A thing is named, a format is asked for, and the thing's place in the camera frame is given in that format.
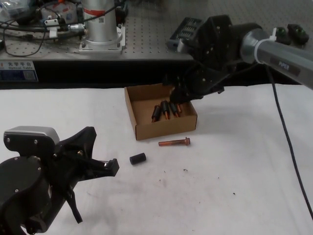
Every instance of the open cardboard box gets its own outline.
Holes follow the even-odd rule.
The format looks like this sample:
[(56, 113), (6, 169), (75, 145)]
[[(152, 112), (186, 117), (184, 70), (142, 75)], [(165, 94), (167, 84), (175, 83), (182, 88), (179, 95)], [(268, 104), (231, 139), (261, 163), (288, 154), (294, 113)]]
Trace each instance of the open cardboard box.
[(132, 122), (136, 140), (167, 136), (196, 129), (198, 115), (191, 102), (180, 105), (180, 117), (170, 112), (166, 120), (162, 114), (159, 121), (151, 123), (155, 105), (168, 100), (172, 86), (162, 84), (125, 88), (125, 101)]

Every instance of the white tablecloth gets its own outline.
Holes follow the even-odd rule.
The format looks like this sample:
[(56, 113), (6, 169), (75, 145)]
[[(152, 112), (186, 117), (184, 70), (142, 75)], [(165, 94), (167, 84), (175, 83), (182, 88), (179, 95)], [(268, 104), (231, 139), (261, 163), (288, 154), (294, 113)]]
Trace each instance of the white tablecloth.
[[(277, 90), (313, 204), (313, 92)], [(75, 187), (83, 223), (65, 203), (47, 234), (312, 235), (271, 85), (227, 87), (193, 104), (196, 131), (136, 141), (123, 89), (0, 91), (0, 133), (51, 126), (63, 140), (94, 126), (93, 158), (120, 165), (116, 177)], [(157, 144), (186, 136), (189, 147)], [(147, 162), (132, 166), (129, 157), (142, 152)], [(0, 144), (1, 162), (16, 155)]]

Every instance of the metal pedestal base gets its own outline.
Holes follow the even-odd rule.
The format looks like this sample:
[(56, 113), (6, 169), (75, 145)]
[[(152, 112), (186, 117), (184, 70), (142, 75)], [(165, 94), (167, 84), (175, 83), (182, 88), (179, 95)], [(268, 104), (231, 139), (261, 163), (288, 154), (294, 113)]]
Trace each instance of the metal pedestal base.
[(125, 48), (126, 40), (126, 30), (125, 27), (117, 27), (117, 33), (121, 34), (121, 40), (118, 42), (113, 42), (109, 45), (95, 45), (87, 41), (86, 39), (82, 39), (82, 42), (79, 45), (79, 52), (80, 53), (104, 53), (104, 54), (121, 54), (122, 50)]

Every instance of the screw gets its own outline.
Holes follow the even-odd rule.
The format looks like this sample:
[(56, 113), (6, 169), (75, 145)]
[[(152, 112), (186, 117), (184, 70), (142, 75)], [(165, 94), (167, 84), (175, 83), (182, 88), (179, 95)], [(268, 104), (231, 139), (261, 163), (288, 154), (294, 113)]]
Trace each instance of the screw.
[(177, 110), (178, 110), (178, 112), (181, 114), (181, 107), (180, 107), (180, 104), (177, 104)]
[(186, 137), (184, 140), (178, 140), (178, 141), (164, 141), (159, 142), (159, 146), (170, 146), (170, 145), (190, 145), (190, 139)]

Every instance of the label sticker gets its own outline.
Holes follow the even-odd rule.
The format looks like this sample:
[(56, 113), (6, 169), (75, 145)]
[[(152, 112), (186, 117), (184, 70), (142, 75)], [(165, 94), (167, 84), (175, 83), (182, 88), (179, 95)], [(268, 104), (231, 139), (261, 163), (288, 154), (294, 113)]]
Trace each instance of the label sticker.
[(0, 61), (0, 82), (38, 82), (32, 61)]
[[(105, 13), (105, 11), (84, 9), (84, 19), (90, 19), (90, 18), (93, 18), (95, 16), (102, 15), (104, 13)], [(100, 24), (104, 24), (105, 23), (105, 18), (104, 18), (104, 16), (102, 16), (102, 17), (99, 17), (97, 19), (93, 19), (91, 21), (92, 22), (97, 22), (97, 23), (100, 23)]]

